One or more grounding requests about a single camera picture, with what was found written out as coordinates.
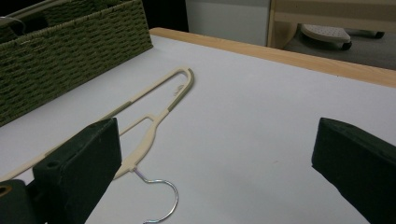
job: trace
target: white table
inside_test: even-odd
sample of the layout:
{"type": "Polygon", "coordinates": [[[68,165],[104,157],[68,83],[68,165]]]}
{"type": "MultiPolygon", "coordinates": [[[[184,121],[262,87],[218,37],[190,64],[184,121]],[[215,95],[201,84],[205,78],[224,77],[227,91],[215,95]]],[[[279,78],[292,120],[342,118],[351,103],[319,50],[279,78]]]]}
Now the white table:
{"type": "MultiPolygon", "coordinates": [[[[0,175],[43,152],[177,66],[195,83],[160,125],[139,164],[173,182],[180,202],[167,223],[368,223],[320,173],[311,155],[321,117],[396,145],[396,89],[152,37],[151,49],[0,128],[0,175]]],[[[158,113],[183,76],[118,116],[125,127],[158,113]]],[[[149,126],[121,138],[123,156],[149,126]]],[[[31,175],[21,176],[25,181],[31,175]]],[[[142,223],[174,202],[166,186],[127,174],[109,186],[87,223],[142,223]]]]}

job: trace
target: floor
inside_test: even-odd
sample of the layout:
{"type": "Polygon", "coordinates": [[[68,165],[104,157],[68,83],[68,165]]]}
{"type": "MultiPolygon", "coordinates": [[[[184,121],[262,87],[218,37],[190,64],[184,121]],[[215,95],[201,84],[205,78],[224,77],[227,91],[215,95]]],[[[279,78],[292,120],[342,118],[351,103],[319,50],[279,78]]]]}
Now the floor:
{"type": "Polygon", "coordinates": [[[342,44],[311,39],[303,35],[300,29],[284,49],[344,62],[396,70],[395,33],[385,33],[382,38],[377,39],[375,38],[375,32],[348,29],[346,29],[346,32],[350,35],[352,41],[352,47],[349,50],[341,50],[342,44]]]}

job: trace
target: green woven basket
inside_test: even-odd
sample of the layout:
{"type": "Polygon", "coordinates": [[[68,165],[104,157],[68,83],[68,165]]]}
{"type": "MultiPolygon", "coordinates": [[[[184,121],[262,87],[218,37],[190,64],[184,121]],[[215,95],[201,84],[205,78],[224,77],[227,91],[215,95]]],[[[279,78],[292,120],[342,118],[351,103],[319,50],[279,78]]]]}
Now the green woven basket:
{"type": "Polygon", "coordinates": [[[35,15],[49,27],[0,27],[0,126],[152,48],[140,0],[73,0],[35,15]]]}

